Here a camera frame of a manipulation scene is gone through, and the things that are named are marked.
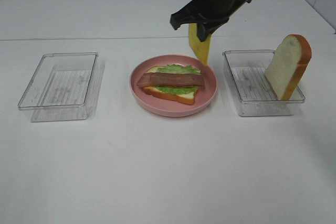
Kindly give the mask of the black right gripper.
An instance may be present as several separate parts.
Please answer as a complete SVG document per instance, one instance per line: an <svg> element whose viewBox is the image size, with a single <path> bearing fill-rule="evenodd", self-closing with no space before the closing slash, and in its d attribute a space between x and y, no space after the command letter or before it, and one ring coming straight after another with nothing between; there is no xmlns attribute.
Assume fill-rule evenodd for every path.
<svg viewBox="0 0 336 224"><path fill-rule="evenodd" d="M196 24L196 35L204 42L218 28L226 24L231 15L251 0L191 0L171 15L170 24L177 30L183 24Z"/></svg>

